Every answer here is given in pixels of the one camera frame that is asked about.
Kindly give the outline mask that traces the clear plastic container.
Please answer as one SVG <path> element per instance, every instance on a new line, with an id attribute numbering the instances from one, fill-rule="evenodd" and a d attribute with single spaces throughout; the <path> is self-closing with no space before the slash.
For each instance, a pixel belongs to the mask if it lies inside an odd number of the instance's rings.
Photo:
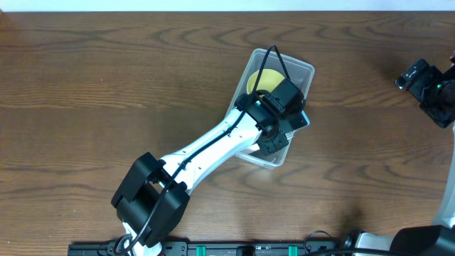
<path id="1" fill-rule="evenodd" d="M 240 78 L 240 81 L 234 92 L 234 95 L 232 96 L 230 105 L 227 109 L 225 116 L 227 116 L 230 110 L 235 107 L 236 99 L 241 94 L 247 92 L 247 82 L 250 79 L 250 76 L 255 71 L 259 70 L 266 52 L 267 50 L 263 48 L 257 48 L 253 50 L 252 55 L 250 56 L 250 59 L 248 60 L 245 66 L 242 77 Z M 314 66 L 288 55 L 281 54 L 281 57 L 287 68 L 288 74 L 290 75 L 291 81 L 303 92 L 304 98 L 306 98 L 315 74 Z M 276 70 L 277 72 L 285 76 L 282 65 L 279 62 L 279 58 L 277 57 L 277 54 L 273 51 L 269 53 L 264 68 Z M 235 157 L 250 162 L 252 164 L 264 167 L 266 169 L 273 170 L 284 163 L 285 158 L 287 156 L 287 152 L 291 146 L 292 139 L 294 138 L 296 133 L 302 129 L 304 128 L 302 127 L 297 130 L 294 130 L 293 132 L 286 133 L 289 144 L 280 151 L 270 154 L 269 156 L 264 156 L 260 152 L 258 145 L 254 144 L 250 148 L 237 153 Z"/>

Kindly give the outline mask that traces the yellow plastic bowl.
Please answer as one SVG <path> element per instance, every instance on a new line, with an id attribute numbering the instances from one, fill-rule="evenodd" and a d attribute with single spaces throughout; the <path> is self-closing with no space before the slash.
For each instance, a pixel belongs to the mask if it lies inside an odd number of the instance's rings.
<path id="1" fill-rule="evenodd" d="M 257 70 L 249 77 L 247 81 L 248 94 L 252 93 L 258 75 L 259 71 Z M 267 92 L 272 92 L 284 79 L 285 77 L 280 72 L 273 69 L 264 69 L 259 79 L 257 90 L 266 90 Z"/>

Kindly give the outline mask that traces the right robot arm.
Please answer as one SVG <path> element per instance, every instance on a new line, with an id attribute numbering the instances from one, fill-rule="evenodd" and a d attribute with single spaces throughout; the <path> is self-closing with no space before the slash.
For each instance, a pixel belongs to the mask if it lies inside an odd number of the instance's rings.
<path id="1" fill-rule="evenodd" d="M 420 109 L 439 127 L 454 126 L 454 66 L 444 72 L 424 59 L 414 62 L 395 81 L 408 91 Z M 454 254 L 454 162 L 451 162 L 444 196 L 431 225 L 404 228 L 395 236 L 380 236 L 360 231 L 346 238 L 349 255 L 364 255 L 379 250 L 388 255 Z"/>

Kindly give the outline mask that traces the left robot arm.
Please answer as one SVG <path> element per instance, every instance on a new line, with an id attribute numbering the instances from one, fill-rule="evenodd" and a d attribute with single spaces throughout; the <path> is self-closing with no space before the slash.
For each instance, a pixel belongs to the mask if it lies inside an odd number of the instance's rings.
<path id="1" fill-rule="evenodd" d="M 180 222 L 193 189 L 219 165 L 254 144 L 265 156 L 288 146 L 287 133 L 309 124 L 305 103 L 289 79 L 270 91 L 255 87 L 193 143 L 160 159 L 140 156 L 111 200 L 126 230 L 113 253 L 151 254 Z"/>

